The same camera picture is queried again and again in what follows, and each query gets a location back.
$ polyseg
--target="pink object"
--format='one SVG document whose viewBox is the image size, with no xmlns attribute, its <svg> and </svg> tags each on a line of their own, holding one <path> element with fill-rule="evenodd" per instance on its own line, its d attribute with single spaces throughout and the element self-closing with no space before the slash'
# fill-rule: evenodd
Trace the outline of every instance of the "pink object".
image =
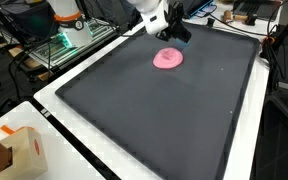
<svg viewBox="0 0 288 180">
<path fill-rule="evenodd" d="M 180 65 L 182 61 L 183 55 L 179 50 L 175 48 L 164 48 L 156 54 L 153 64 L 160 69 L 171 69 Z"/>
</svg>

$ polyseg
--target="floor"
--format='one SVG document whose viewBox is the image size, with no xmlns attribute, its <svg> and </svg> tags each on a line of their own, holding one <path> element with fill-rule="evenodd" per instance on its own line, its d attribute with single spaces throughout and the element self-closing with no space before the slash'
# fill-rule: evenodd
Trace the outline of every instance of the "floor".
<svg viewBox="0 0 288 180">
<path fill-rule="evenodd" d="M 87 1 L 92 4 L 92 13 L 96 17 L 101 16 L 94 1 Z M 113 3 L 118 22 L 122 24 L 125 22 L 125 14 L 122 11 L 119 0 L 113 0 Z M 280 20 L 280 23 L 284 25 L 287 22 L 288 3 L 283 8 Z M 287 59 L 287 79 L 285 81 L 288 82 L 288 38 L 285 41 L 285 46 Z M 279 62 L 283 64 L 282 50 L 280 52 Z M 0 81 L 2 83 L 0 105 L 8 98 L 16 100 L 14 85 L 7 70 L 10 61 L 10 57 L 0 54 Z M 40 81 L 28 82 L 26 76 L 21 72 L 18 73 L 18 81 L 24 90 L 21 91 L 21 95 L 28 96 L 27 100 L 31 100 L 29 96 L 45 86 L 45 83 Z M 288 105 L 288 92 L 282 92 L 281 96 Z M 6 106 L 3 109 L 3 113 L 6 113 L 11 108 L 11 106 Z M 259 131 L 253 170 L 251 179 L 288 180 L 288 121 L 272 104 L 267 104 L 263 108 L 262 125 Z"/>
</svg>

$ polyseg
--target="computer monitor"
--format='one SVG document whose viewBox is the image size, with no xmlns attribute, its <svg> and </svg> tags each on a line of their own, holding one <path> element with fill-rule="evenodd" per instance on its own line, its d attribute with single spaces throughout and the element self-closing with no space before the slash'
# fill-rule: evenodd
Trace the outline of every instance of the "computer monitor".
<svg viewBox="0 0 288 180">
<path fill-rule="evenodd" d="M 191 19 L 200 10 L 207 7 L 213 2 L 213 0 L 183 0 L 183 6 L 185 11 L 185 19 Z"/>
</svg>

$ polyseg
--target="table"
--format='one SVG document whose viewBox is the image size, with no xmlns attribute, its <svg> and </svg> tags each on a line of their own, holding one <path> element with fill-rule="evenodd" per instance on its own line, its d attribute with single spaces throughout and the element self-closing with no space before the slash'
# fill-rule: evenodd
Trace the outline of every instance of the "table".
<svg viewBox="0 0 288 180">
<path fill-rule="evenodd" d="M 41 134 L 48 171 L 36 180 L 105 178 L 29 102 L 23 102 L 0 118 L 0 127 L 16 130 L 31 126 Z M 0 140 L 7 136 L 0 130 Z"/>
<path fill-rule="evenodd" d="M 220 18 L 225 10 L 232 9 L 232 5 L 222 5 L 217 3 L 218 9 L 214 16 Z M 279 15 L 272 26 L 279 21 Z M 192 19 L 187 22 L 196 24 L 206 24 L 205 19 Z M 265 23 L 267 21 L 258 20 L 255 27 L 245 26 L 242 23 L 233 23 L 232 25 L 248 31 L 266 33 Z M 137 25 L 133 31 L 127 35 L 134 34 L 142 28 L 143 23 Z M 155 180 L 161 179 L 151 172 L 144 165 L 139 163 L 134 157 L 121 149 L 112 140 L 106 137 L 101 131 L 96 129 L 87 120 L 73 111 L 68 105 L 62 102 L 56 95 L 55 91 L 78 75 L 87 67 L 92 65 L 98 59 L 103 57 L 127 38 L 120 37 L 90 56 L 81 64 L 58 78 L 53 83 L 46 86 L 34 95 L 34 98 L 42 104 L 56 119 L 66 126 L 86 147 L 88 147 L 99 159 L 101 159 L 112 171 L 114 171 L 123 180 Z M 225 172 L 225 180 L 246 180 L 249 179 L 255 144 L 260 124 L 260 117 L 265 97 L 266 85 L 268 81 L 269 68 L 267 62 L 256 57 L 250 80 L 246 89 L 243 107 L 239 116 L 229 160 Z"/>
</svg>

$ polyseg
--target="black mat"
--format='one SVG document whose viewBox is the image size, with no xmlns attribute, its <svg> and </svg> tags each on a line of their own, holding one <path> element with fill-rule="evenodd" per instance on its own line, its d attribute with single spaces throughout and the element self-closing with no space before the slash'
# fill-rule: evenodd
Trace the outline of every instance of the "black mat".
<svg viewBox="0 0 288 180">
<path fill-rule="evenodd" d="M 173 40 L 130 38 L 56 94 L 162 178 L 221 179 L 258 41 L 186 27 L 179 67 L 152 65 Z"/>
</svg>

